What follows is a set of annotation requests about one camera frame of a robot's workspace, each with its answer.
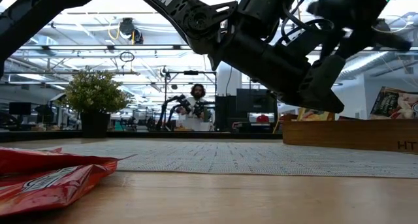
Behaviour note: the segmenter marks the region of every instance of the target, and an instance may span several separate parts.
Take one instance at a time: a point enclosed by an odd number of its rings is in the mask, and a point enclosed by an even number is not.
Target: plant pot
[[[110,114],[81,113],[81,127],[84,138],[105,138]]]

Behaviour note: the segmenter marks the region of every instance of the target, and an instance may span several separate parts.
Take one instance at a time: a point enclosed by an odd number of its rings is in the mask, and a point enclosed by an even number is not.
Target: man
[[[193,111],[194,107],[197,102],[205,102],[206,100],[203,99],[203,97],[206,95],[206,91],[202,84],[195,84],[191,88],[191,97],[188,97],[187,100],[189,101],[192,111],[190,113],[187,113],[184,108],[179,107],[177,108],[177,113],[179,113],[182,116],[185,116],[184,119],[184,127],[192,129],[194,131],[200,131],[201,123],[203,123],[204,119],[204,113],[202,113],[199,117],[196,116]]]

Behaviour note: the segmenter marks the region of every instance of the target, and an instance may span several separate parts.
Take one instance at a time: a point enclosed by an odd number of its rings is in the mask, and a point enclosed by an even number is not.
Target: potted plant
[[[81,113],[83,137],[106,137],[110,113],[117,112],[130,102],[113,81],[108,71],[80,71],[65,89],[65,103]]]

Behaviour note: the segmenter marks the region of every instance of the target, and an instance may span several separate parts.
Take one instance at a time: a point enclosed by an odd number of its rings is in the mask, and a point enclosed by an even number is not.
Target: green leaves
[[[125,108],[130,100],[118,88],[121,83],[113,81],[114,74],[108,71],[81,71],[74,75],[65,93],[63,104],[77,112],[113,113]]]

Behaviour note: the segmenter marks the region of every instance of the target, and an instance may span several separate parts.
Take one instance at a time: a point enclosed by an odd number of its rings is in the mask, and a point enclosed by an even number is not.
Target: gray mat
[[[280,142],[111,140],[58,147],[81,155],[122,158],[136,154],[120,161],[118,170],[418,178],[417,155]]]

